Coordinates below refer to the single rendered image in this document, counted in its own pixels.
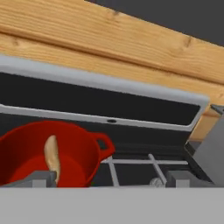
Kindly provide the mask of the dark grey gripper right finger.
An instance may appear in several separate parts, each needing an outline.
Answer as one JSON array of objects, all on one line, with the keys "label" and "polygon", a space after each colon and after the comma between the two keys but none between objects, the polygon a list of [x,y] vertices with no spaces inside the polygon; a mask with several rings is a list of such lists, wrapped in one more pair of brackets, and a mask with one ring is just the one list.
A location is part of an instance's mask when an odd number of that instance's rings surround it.
[{"label": "dark grey gripper right finger", "polygon": [[189,171],[168,171],[166,173],[166,187],[174,188],[201,188],[215,187],[215,184],[201,180],[191,174]]}]

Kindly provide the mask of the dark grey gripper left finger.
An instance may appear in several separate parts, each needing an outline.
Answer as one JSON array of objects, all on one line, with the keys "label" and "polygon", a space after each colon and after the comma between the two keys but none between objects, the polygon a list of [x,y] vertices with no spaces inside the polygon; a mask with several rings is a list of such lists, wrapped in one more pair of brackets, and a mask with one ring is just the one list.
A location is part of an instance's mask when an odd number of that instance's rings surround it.
[{"label": "dark grey gripper left finger", "polygon": [[46,188],[56,186],[57,173],[55,171],[34,171],[27,177],[3,185],[3,187]]}]

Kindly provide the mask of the beige wooden spatula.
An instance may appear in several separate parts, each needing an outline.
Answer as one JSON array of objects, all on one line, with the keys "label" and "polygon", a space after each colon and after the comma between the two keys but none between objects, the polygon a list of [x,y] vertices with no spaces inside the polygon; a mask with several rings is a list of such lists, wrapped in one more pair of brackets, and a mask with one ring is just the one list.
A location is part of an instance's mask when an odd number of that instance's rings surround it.
[{"label": "beige wooden spatula", "polygon": [[56,172],[55,183],[58,184],[60,180],[60,158],[57,137],[55,135],[49,136],[45,141],[44,154],[48,169],[51,172]]}]

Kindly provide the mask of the black hob with grey grates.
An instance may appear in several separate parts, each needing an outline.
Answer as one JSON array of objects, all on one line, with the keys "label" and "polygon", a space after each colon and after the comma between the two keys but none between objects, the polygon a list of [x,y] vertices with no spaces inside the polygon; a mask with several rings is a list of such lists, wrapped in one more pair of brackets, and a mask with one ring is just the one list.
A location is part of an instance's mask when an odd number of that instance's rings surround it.
[{"label": "black hob with grey grates", "polygon": [[149,186],[188,169],[184,149],[209,99],[168,87],[0,55],[0,137],[28,123],[73,123],[115,146],[90,186]]}]

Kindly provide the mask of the light wooden cupboard run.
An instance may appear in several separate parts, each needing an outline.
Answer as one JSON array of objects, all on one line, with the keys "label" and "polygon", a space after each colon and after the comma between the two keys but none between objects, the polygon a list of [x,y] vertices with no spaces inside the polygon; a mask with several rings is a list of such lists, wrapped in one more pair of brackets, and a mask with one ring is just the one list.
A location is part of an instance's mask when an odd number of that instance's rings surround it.
[{"label": "light wooden cupboard run", "polygon": [[224,47],[85,0],[0,0],[0,53],[208,95]]}]

